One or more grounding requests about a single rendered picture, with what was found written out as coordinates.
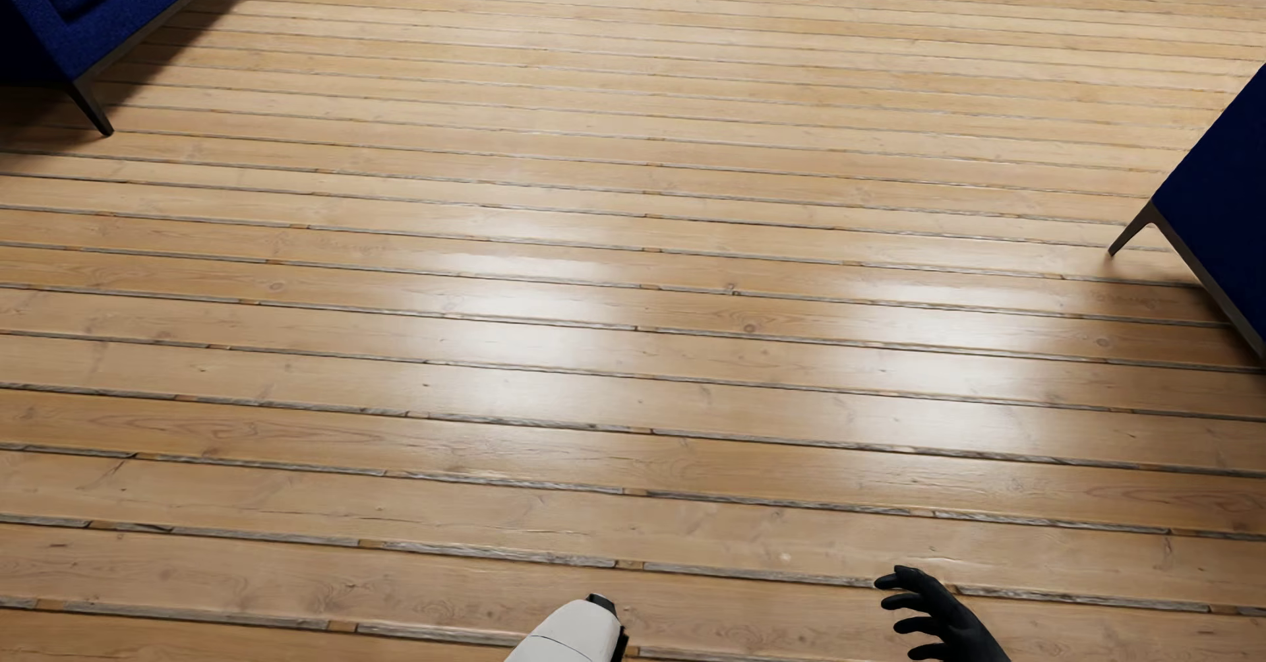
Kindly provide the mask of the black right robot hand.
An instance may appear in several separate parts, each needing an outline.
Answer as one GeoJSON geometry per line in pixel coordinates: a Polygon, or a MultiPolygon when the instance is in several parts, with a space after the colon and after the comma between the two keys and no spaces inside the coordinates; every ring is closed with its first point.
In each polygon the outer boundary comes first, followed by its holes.
{"type": "Polygon", "coordinates": [[[974,610],[931,573],[895,566],[876,578],[874,587],[889,592],[881,601],[882,609],[914,613],[894,621],[895,633],[936,638],[908,651],[913,662],[1013,662],[974,610]]]}

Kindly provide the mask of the white robot leg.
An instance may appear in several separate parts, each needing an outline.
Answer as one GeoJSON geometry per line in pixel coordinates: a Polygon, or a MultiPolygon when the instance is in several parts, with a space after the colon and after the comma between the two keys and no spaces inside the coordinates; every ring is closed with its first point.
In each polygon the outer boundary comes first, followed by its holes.
{"type": "Polygon", "coordinates": [[[624,662],[628,640],[615,604],[591,592],[551,613],[504,662],[624,662]]]}

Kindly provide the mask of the blue sofa with grey legs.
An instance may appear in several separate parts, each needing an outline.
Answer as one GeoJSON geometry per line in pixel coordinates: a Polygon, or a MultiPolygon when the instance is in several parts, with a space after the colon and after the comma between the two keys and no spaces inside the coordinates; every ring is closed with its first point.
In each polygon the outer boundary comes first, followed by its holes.
{"type": "Polygon", "coordinates": [[[192,0],[0,0],[0,86],[63,90],[103,135],[100,71],[192,0]]]}

